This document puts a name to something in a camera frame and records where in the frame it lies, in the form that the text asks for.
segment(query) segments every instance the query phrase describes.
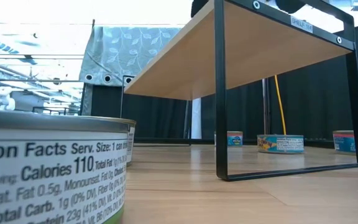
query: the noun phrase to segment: shelf label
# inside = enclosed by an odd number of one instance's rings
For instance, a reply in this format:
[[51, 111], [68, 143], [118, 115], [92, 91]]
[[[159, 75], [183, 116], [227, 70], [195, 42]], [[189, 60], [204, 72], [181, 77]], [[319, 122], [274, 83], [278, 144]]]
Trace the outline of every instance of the shelf label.
[[291, 16], [291, 25], [299, 28], [299, 29], [303, 29], [304, 31], [307, 31], [309, 33], [313, 33], [313, 25], [311, 25], [310, 23], [297, 19], [293, 16]]
[[303, 138], [277, 138], [278, 151], [303, 151]]
[[126, 133], [23, 132], [15, 139], [0, 132], [0, 224], [116, 218], [125, 200]]

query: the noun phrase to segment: metal pole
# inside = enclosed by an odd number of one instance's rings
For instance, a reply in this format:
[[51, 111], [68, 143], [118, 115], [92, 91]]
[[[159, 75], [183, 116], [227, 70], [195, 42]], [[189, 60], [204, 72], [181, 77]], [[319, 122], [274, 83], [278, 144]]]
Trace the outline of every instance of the metal pole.
[[267, 134], [272, 133], [272, 107], [270, 106], [270, 80], [266, 79], [266, 122], [267, 122]]
[[0, 82], [53, 82], [53, 83], [63, 83], [63, 82], [81, 82], [79, 80], [21, 80], [21, 79], [3, 79], [0, 78]]
[[17, 59], [17, 60], [82, 60], [82, 58], [78, 57], [78, 58], [37, 58], [37, 57], [32, 57], [32, 58], [22, 58], [22, 57], [0, 57], [0, 59]]
[[188, 108], [188, 113], [190, 114], [190, 116], [188, 117], [188, 139], [189, 139], [189, 146], [191, 146], [191, 140], [193, 139], [191, 137], [191, 127], [192, 127], [192, 122], [193, 122], [193, 100], [189, 101], [189, 108]]
[[[93, 29], [94, 29], [94, 23], [95, 23], [95, 20], [93, 19], [92, 20], [92, 29], [91, 29], [91, 33], [93, 33]], [[81, 95], [81, 106], [80, 106], [80, 111], [78, 112], [78, 115], [81, 116], [82, 113], [83, 113], [83, 110], [84, 110], [84, 98], [85, 98], [85, 94], [87, 93], [86, 89], [87, 89], [87, 86], [91, 86], [92, 84], [88, 84], [88, 83], [84, 83], [83, 84], [83, 87], [82, 87], [82, 95]]]
[[224, 0], [215, 0], [214, 2], [214, 26], [216, 87], [216, 175], [220, 179], [228, 180]]
[[119, 117], [122, 118], [122, 107], [124, 104], [124, 81], [125, 78], [135, 78], [135, 76], [133, 75], [123, 75], [122, 76], [122, 84], [121, 84], [121, 102], [120, 102], [120, 106], [119, 106]]
[[189, 108], [189, 101], [187, 100], [186, 101], [186, 109], [185, 109], [185, 125], [184, 125], [184, 128], [183, 128], [183, 138], [186, 139], [186, 134], [188, 133], [187, 132], [187, 120], [188, 120], [188, 108]]
[[262, 98], [264, 102], [264, 134], [267, 134], [267, 99], [266, 99], [266, 79], [262, 79]]

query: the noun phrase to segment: grommet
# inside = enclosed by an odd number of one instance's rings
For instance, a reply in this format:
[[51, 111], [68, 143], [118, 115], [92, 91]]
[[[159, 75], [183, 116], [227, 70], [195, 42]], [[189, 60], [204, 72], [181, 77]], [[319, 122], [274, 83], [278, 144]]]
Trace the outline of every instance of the grommet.
[[254, 9], [260, 9], [260, 3], [258, 1], [254, 1], [252, 3], [252, 5], [253, 5]]
[[111, 81], [111, 76], [110, 76], [110, 75], [106, 75], [106, 76], [104, 77], [104, 81], [110, 82], [110, 81]]

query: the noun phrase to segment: tin can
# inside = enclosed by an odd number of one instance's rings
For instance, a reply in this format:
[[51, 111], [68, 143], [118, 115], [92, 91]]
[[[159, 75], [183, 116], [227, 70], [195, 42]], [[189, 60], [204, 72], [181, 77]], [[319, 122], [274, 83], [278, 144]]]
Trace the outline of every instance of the tin can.
[[257, 138], [259, 152], [302, 154], [305, 148], [301, 135], [261, 134]]
[[[216, 132], [214, 133], [214, 141], [216, 146]], [[228, 131], [227, 132], [227, 146], [228, 147], [242, 147], [242, 131]]]
[[0, 217], [64, 223], [69, 210], [95, 223], [119, 221], [130, 130], [121, 119], [0, 111]]
[[335, 152], [339, 154], [356, 154], [353, 131], [334, 131]]

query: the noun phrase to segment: wooden shelf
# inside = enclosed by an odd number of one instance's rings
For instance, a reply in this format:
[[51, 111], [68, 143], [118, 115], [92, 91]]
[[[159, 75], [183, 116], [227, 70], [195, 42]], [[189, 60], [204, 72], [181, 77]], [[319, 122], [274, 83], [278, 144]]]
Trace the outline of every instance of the wooden shelf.
[[[276, 9], [268, 10], [291, 19]], [[315, 31], [305, 32], [229, 2], [225, 2], [225, 33], [227, 89], [351, 52]], [[125, 93], [178, 100], [211, 95], [214, 64], [214, 1], [210, 0], [126, 86]]]

